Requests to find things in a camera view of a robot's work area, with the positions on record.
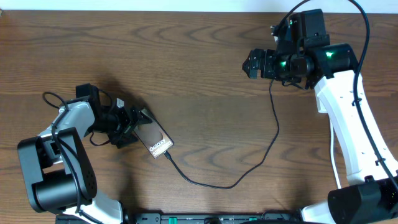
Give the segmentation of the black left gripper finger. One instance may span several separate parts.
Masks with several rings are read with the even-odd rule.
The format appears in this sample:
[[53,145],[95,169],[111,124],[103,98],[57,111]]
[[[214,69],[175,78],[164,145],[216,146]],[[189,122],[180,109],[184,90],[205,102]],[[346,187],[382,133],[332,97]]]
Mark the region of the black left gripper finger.
[[134,135],[134,134],[125,134],[121,136],[117,141],[116,141],[116,147],[118,149],[122,147],[126,147],[134,142],[137,142],[139,139]]
[[139,110],[137,125],[139,126],[139,125],[151,124],[151,123],[153,123],[152,113],[147,108],[143,108],[143,109]]

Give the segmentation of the Galaxy smartphone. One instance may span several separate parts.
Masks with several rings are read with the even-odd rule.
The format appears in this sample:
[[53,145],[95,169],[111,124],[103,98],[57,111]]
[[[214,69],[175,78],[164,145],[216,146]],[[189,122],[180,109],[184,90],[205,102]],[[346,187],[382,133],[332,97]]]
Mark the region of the Galaxy smartphone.
[[137,125],[134,128],[134,133],[154,159],[157,159],[174,146],[174,141],[154,116],[153,123]]

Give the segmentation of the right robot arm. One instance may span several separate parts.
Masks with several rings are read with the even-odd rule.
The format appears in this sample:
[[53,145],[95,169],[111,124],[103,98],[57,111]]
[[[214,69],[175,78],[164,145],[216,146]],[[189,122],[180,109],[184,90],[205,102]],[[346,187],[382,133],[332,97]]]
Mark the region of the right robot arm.
[[348,44],[331,44],[321,9],[291,12],[272,28],[274,50],[251,50],[249,78],[279,81],[315,92],[340,143],[348,186],[300,210],[305,222],[373,223],[397,217],[397,160],[369,107],[358,60]]

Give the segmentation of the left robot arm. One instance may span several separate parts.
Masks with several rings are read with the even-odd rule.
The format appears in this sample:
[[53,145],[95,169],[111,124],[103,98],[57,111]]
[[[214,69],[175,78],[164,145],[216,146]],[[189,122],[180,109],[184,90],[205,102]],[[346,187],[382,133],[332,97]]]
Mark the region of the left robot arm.
[[108,143],[122,148],[138,140],[134,128],[152,120],[120,99],[102,105],[101,90],[89,83],[75,91],[74,99],[57,106],[58,115],[46,130],[17,145],[30,206],[54,214],[56,223],[135,223],[120,201],[98,190],[82,140],[105,133]]

